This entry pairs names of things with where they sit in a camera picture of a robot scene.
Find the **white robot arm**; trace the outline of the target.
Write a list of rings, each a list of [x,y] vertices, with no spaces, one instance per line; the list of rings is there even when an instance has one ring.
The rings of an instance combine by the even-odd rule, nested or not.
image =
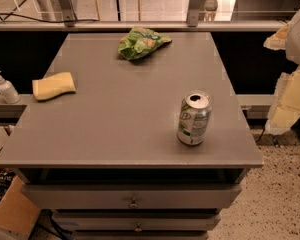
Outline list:
[[[300,10],[290,22],[268,37],[263,46],[271,50],[284,50],[286,58],[297,65],[295,71],[282,73],[278,78],[274,100],[267,115],[266,132],[281,135],[300,118]]]

